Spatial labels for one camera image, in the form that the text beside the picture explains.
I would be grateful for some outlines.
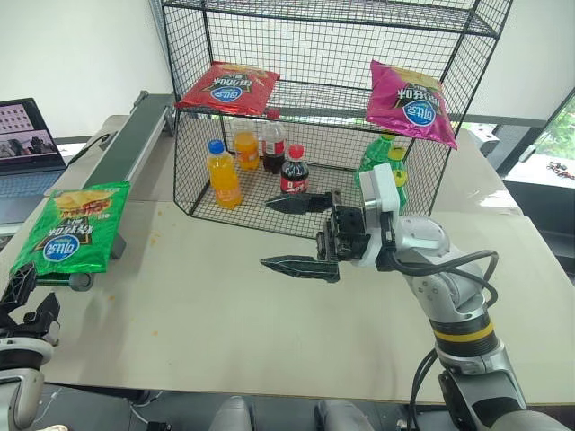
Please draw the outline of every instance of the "bottle label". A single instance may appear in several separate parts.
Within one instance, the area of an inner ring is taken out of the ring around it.
[[[284,153],[284,141],[270,142],[261,141],[261,150],[264,154],[268,155],[280,155]]]
[[[371,160],[371,158],[367,155],[364,154],[363,158],[361,159],[361,167],[373,167],[371,166],[371,163],[373,162],[373,160]]]
[[[231,190],[216,190],[216,196],[218,200],[222,202],[230,202],[237,200],[241,195],[240,188],[235,188]]]
[[[308,178],[301,181],[292,181],[281,177],[281,180],[279,181],[281,191],[285,191],[286,193],[304,193],[307,190],[308,184]]]
[[[259,157],[258,152],[257,151],[243,151],[243,152],[238,152],[237,154],[237,160],[240,163],[248,163],[248,162],[253,162],[255,159],[257,159]]]

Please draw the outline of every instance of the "chip bag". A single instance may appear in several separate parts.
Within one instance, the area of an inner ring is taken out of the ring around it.
[[[55,190],[12,267],[33,262],[39,276],[106,272],[129,182]]]
[[[367,121],[404,136],[457,148],[437,79],[372,60],[371,84]]]
[[[176,102],[176,108],[204,107],[229,114],[262,115],[279,75],[255,67],[215,61]]]

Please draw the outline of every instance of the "laptop screen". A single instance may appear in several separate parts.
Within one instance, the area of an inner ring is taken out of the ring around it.
[[[32,99],[0,101],[0,172],[66,167]]]

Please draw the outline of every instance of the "orange liquid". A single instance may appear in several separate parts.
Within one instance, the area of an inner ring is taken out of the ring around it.
[[[238,132],[234,136],[234,148],[237,162],[245,171],[255,171],[260,166],[258,139],[253,132]]]
[[[210,155],[208,158],[209,182],[216,192],[219,205],[234,209],[242,203],[240,181],[234,167],[234,157],[230,153]]]

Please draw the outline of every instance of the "red bottle cap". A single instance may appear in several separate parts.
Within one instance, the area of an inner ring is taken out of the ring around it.
[[[287,150],[289,157],[292,159],[301,159],[304,156],[304,146],[299,144],[293,144]]]
[[[279,110],[276,108],[269,108],[266,115],[269,119],[279,119]]]

